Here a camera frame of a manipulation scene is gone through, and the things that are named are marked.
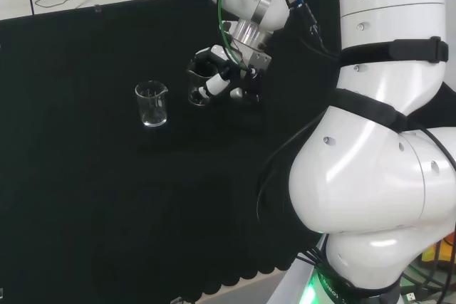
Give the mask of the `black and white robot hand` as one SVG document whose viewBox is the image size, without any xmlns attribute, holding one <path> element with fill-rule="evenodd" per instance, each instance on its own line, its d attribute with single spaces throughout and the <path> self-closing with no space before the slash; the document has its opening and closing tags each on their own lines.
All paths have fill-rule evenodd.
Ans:
<svg viewBox="0 0 456 304">
<path fill-rule="evenodd" d="M 253 50 L 247 69 L 242 70 L 227 57 L 223 47 L 214 45 L 194 55 L 187 67 L 189 101 L 197 106 L 231 98 L 240 103 L 257 104 L 261 99 L 262 79 L 271 57 Z"/>
</svg>

